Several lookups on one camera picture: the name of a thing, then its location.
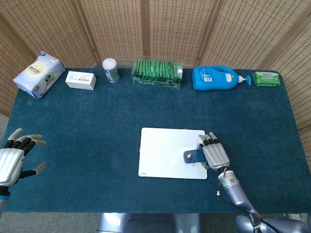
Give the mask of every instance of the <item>white tablet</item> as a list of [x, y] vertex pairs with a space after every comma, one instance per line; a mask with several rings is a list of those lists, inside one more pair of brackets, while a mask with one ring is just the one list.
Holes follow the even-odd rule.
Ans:
[[184, 152], [196, 149], [203, 130], [142, 128], [138, 175], [141, 177], [207, 179], [201, 163], [186, 164]]

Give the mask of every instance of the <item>wicker screen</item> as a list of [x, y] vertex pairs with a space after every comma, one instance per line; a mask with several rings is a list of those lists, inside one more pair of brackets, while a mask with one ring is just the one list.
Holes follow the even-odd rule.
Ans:
[[193, 66], [212, 0], [150, 0], [150, 55]]
[[81, 5], [101, 60], [143, 54], [139, 0], [81, 0]]
[[12, 81], [33, 61], [0, 30], [0, 113], [9, 116], [17, 93]]
[[2, 1], [0, 12], [36, 56], [43, 50], [66, 67], [95, 62], [69, 0]]
[[309, 3], [305, 0], [225, 1], [202, 65], [256, 69]]
[[311, 172], [311, 131], [301, 134], [300, 139], [306, 154], [309, 170]]
[[269, 67], [284, 78], [297, 124], [311, 119], [311, 24]]

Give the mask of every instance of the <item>blue detergent bottle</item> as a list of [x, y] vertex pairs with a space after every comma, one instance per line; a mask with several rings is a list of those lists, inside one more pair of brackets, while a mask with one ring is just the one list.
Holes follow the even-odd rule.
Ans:
[[224, 66], [208, 66], [196, 67], [192, 71], [193, 87], [198, 91], [210, 90], [229, 90], [235, 87], [238, 83], [246, 81], [251, 85], [251, 77], [237, 75], [237, 73]]

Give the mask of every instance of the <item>dark green tablecloth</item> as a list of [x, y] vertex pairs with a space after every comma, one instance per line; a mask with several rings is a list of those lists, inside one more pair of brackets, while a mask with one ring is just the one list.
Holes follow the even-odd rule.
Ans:
[[94, 73], [95, 89], [69, 88], [65, 72], [42, 99], [17, 94], [5, 137], [19, 127], [42, 134], [47, 146], [33, 149], [24, 169], [48, 164], [11, 188], [6, 210], [237, 211], [216, 201], [215, 172], [208, 180], [140, 178], [142, 127], [212, 131], [259, 212], [311, 210], [310, 174], [283, 80], [280, 87], [243, 82], [229, 91], [199, 92], [192, 87], [191, 69], [184, 69], [180, 90], [134, 85], [130, 69], [120, 69], [115, 84], [102, 69], [69, 70]]

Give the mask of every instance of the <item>silver robotic arm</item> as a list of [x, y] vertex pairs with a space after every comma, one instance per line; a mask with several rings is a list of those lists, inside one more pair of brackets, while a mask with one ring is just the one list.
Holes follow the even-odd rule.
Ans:
[[[233, 205], [245, 213], [244, 216], [236, 218], [239, 233], [310, 233], [308, 225], [298, 220], [263, 218], [247, 198], [234, 172], [228, 170], [230, 161], [218, 138], [213, 133], [199, 137], [203, 143], [198, 147], [203, 150], [207, 160], [205, 167], [220, 173], [217, 200]], [[221, 187], [229, 196], [230, 201], [221, 199]]]
[[38, 174], [45, 167], [41, 163], [37, 168], [23, 171], [26, 155], [35, 145], [45, 145], [38, 134], [25, 135], [17, 139], [22, 129], [15, 130], [8, 138], [3, 149], [0, 149], [0, 219], [10, 198], [9, 187], [29, 176]]

